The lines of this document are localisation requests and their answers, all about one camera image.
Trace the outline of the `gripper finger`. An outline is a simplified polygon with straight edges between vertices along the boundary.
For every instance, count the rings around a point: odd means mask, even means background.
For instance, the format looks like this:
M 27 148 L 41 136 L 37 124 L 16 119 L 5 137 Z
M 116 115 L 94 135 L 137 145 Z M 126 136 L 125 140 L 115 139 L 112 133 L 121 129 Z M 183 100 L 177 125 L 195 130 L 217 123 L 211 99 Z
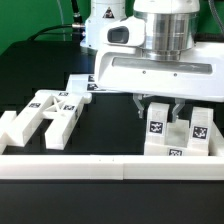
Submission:
M 138 109 L 138 115 L 140 118 L 144 117 L 144 111 L 145 111 L 145 106 L 141 103 L 141 100 L 143 99 L 142 94 L 133 94 L 133 101 Z
M 175 106 L 172 109 L 172 121 L 175 122 L 178 119 L 179 112 L 183 109 L 185 106 L 185 100 L 176 98 L 175 99 Z

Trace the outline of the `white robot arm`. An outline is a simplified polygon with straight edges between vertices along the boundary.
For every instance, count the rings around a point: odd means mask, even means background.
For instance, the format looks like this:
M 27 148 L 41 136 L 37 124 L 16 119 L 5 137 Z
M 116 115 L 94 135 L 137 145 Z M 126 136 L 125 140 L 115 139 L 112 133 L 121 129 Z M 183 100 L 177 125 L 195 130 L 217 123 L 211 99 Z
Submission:
M 99 88 L 224 102 L 224 43 L 195 41 L 199 0 L 135 0 L 133 15 L 101 30 Z

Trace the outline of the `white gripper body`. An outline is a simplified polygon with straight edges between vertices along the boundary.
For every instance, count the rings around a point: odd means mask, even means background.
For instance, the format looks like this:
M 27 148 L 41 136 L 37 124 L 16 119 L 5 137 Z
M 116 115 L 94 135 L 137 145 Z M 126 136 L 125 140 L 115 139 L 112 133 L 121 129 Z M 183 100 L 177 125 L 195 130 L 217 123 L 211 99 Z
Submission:
M 146 58 L 146 24 L 135 17 L 101 30 L 95 81 L 102 89 L 224 102 L 224 43 L 199 42 L 178 61 Z

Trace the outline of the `robot base column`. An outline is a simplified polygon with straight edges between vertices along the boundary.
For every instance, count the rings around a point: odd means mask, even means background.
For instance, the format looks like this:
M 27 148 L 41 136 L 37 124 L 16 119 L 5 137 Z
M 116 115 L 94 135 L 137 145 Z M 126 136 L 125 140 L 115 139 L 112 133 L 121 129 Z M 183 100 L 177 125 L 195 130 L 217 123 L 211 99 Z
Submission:
M 125 0 L 91 0 L 91 12 L 85 21 L 85 38 L 80 43 L 81 48 L 97 51 L 101 29 L 125 17 Z

